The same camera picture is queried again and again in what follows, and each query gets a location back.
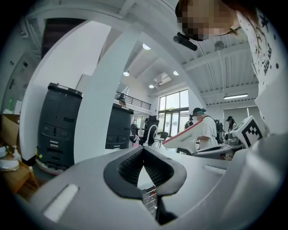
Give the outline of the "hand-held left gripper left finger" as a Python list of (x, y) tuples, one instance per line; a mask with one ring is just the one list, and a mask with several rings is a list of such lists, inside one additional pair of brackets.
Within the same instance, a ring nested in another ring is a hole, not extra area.
[(106, 185), (118, 196), (126, 199), (142, 200), (142, 190), (138, 180), (144, 165), (143, 147), (133, 148), (128, 153), (109, 162), (103, 172)]

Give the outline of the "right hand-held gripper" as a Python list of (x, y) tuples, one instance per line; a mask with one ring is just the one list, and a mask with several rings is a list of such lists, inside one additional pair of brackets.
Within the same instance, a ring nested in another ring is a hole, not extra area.
[(234, 149), (240, 146), (243, 149), (248, 149), (262, 137), (258, 123), (251, 115), (225, 134), (224, 143)]

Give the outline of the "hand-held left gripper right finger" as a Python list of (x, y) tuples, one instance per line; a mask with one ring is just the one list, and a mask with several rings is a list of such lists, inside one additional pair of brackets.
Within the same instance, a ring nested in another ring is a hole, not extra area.
[(156, 186), (156, 220), (160, 225), (164, 225), (176, 219), (177, 216), (167, 211), (163, 197), (178, 192), (187, 178), (187, 172), (182, 164), (146, 147), (143, 149), (143, 161), (146, 172)]

